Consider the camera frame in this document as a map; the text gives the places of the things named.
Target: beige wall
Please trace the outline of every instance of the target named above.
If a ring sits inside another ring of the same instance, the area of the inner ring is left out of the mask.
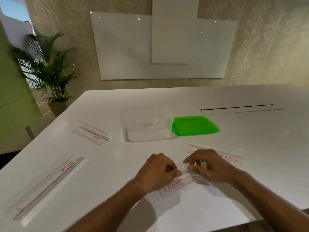
[[[36,31],[78,47],[69,60],[85,90],[294,83],[309,85],[309,0],[200,0],[198,18],[239,20],[224,79],[101,81],[90,11],[151,15],[152,0],[25,0]]]

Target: green panel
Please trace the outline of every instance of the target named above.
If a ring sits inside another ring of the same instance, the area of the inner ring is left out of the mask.
[[[172,131],[177,136],[195,136],[213,134],[220,129],[205,116],[184,116],[174,118]]]
[[[27,81],[8,56],[8,45],[0,24],[0,143],[41,116]]]

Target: green lid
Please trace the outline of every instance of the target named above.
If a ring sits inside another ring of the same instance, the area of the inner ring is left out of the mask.
[[[220,129],[205,116],[183,116],[174,118],[172,131],[177,136],[194,136],[214,134]]]

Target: transparent plastic box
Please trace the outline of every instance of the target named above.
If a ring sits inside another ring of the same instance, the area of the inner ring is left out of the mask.
[[[126,142],[170,139],[174,118],[167,107],[123,109],[120,122]]]

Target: plant pot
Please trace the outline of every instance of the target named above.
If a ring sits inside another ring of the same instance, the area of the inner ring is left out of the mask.
[[[55,117],[60,116],[60,114],[67,109],[66,102],[48,103],[48,106],[52,110],[52,113],[54,114]]]

